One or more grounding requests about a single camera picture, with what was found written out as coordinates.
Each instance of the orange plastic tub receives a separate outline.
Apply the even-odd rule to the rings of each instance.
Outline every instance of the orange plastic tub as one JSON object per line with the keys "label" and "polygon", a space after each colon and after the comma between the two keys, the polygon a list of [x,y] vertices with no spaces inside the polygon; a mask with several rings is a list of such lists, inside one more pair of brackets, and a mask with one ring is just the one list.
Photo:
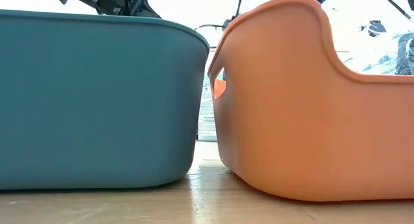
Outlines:
{"label": "orange plastic tub", "polygon": [[223,163],[305,201],[414,198],[414,76],[364,75],[338,58],[314,0],[273,0],[232,22],[209,69]]}

